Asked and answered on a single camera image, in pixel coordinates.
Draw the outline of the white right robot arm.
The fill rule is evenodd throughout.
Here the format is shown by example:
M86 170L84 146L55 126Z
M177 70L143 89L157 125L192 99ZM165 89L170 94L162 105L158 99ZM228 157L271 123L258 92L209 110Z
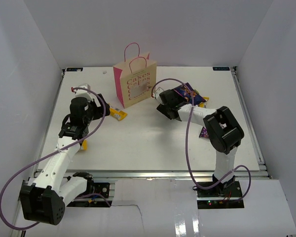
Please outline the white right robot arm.
M217 196L226 196L235 182L235 154L244 138L244 131L230 109L226 106L219 109L193 106L173 89L158 88L153 97L159 102L157 110L168 119L190 121L207 130L210 143L216 150L216 166L210 187Z

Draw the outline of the paper bag with pink handles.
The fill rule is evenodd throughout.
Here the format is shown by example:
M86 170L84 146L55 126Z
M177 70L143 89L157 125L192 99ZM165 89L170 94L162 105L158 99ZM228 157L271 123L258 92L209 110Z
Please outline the paper bag with pink handles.
M127 58L126 50L137 46L137 54ZM125 47L124 60L113 66L116 95L124 108L137 104L151 96L156 84L157 62L150 59L150 53L141 53L140 46L132 42Z

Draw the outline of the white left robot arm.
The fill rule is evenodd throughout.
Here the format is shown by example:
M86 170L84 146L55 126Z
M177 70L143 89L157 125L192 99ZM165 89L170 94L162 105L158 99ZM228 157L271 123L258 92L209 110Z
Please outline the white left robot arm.
M83 139L89 134L90 123L110 114L110 106L101 94L98 101L100 106L88 93L71 100L70 112L63 119L55 154L47 160L32 184L21 187L19 198L26 220L58 225L68 204L79 195L89 197L94 193L93 178L89 173L75 173L64 184L62 180Z

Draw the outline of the purple blue candy bag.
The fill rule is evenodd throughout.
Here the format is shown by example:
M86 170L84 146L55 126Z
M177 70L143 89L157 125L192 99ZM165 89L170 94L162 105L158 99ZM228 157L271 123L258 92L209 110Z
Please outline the purple blue candy bag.
M199 105L203 101L203 97L188 82L185 85L175 87L173 90L190 104Z

